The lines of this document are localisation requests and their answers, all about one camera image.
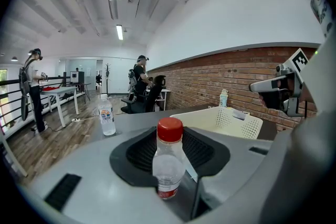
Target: red label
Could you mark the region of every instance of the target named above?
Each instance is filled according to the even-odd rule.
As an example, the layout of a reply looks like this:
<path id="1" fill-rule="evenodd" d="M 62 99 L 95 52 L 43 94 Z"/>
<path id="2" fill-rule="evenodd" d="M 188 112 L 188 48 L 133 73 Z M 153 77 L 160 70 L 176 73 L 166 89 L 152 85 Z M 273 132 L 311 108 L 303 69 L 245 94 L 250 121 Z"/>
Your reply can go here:
<path id="1" fill-rule="evenodd" d="M 176 192 L 177 192 L 177 188 L 171 191 L 160 191 L 159 190 L 158 194 L 161 198 L 168 198 L 168 197 L 173 196 Z"/>

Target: red cloth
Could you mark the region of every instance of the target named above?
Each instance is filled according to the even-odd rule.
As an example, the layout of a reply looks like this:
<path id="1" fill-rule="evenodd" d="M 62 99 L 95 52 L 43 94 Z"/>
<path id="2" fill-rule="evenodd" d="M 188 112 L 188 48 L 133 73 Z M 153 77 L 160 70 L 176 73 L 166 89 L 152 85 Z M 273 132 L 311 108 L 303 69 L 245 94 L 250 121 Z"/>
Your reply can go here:
<path id="1" fill-rule="evenodd" d="M 58 89 L 59 87 L 44 87 L 43 90 L 44 91 L 51 91 L 51 90 L 54 90 L 54 89 Z"/>

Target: chair armrest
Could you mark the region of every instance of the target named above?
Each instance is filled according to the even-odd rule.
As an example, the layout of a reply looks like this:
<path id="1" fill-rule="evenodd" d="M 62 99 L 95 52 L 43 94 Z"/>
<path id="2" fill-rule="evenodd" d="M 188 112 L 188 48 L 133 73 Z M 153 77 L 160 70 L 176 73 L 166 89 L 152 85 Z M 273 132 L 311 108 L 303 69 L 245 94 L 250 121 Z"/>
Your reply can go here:
<path id="1" fill-rule="evenodd" d="M 126 103 L 126 104 L 134 104 L 134 101 L 130 101 L 130 100 L 125 99 L 125 98 L 121 99 L 121 101 Z"/>

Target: plastic bottle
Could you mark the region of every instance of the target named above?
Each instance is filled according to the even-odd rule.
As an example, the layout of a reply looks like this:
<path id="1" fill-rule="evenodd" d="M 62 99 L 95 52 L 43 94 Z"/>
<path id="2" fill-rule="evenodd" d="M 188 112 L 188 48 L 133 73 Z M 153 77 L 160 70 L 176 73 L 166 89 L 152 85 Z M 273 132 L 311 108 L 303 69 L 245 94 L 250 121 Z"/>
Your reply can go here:
<path id="1" fill-rule="evenodd" d="M 226 107 L 226 102 L 227 102 L 227 97 L 228 97 L 228 91 L 227 90 L 222 90 L 222 93 L 219 96 L 219 106 L 224 106 Z"/>
<path id="2" fill-rule="evenodd" d="M 167 200 L 175 196 L 185 173 L 182 150 L 183 124 L 176 118 L 163 118 L 157 126 L 153 176 L 159 181 L 159 196 Z"/>
<path id="3" fill-rule="evenodd" d="M 100 95 L 98 110 L 103 134 L 106 136 L 115 134 L 116 125 L 114 124 L 113 109 L 107 94 Z"/>

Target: bottle with red cap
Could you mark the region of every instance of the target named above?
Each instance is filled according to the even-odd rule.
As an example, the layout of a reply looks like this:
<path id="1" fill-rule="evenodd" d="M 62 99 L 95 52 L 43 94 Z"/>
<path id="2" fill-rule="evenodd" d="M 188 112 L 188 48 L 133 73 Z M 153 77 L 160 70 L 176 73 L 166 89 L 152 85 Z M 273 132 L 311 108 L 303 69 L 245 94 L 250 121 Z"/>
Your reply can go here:
<path id="1" fill-rule="evenodd" d="M 167 200 L 175 196 L 185 173 L 182 160 L 183 124 L 176 118 L 163 118 L 157 126 L 153 176 L 159 181 L 159 196 Z"/>

